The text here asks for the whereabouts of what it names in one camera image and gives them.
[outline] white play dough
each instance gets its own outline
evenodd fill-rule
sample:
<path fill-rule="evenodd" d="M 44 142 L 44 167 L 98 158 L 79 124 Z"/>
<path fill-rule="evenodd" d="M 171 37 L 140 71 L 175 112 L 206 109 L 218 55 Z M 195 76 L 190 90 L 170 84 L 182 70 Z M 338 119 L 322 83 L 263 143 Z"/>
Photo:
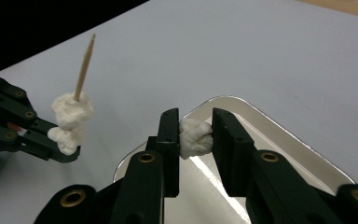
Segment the white play dough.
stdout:
<path fill-rule="evenodd" d="M 63 154 L 72 155 L 83 139 L 82 123 L 90 119 L 94 112 L 90 99 L 81 92 L 79 101 L 75 101 L 73 93 L 66 93 L 57 97 L 51 108 L 55 113 L 58 127 L 48 131 L 48 138 L 57 142 Z"/>
<path fill-rule="evenodd" d="M 179 122 L 180 155 L 186 160 L 212 152 L 212 126 L 196 119 L 181 119 Z"/>

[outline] toothpick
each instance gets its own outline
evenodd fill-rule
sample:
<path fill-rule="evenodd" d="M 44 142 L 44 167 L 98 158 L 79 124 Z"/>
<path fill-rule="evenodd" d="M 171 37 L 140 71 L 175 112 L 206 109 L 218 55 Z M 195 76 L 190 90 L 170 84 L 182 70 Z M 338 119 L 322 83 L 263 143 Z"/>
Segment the toothpick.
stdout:
<path fill-rule="evenodd" d="M 74 95 L 75 101 L 80 100 L 80 93 L 83 88 L 84 79 L 86 78 L 87 68 L 89 67 L 89 62 L 90 62 L 91 53 L 92 53 L 92 47 L 94 46 L 94 39 L 95 39 L 95 34 L 92 35 L 92 39 L 89 42 L 89 47 L 87 48 L 87 51 L 84 55 L 83 63 L 81 65 L 81 70 L 80 70 L 79 78 L 77 80 L 77 85 L 76 85 L 76 90 L 75 90 L 75 95 Z"/>

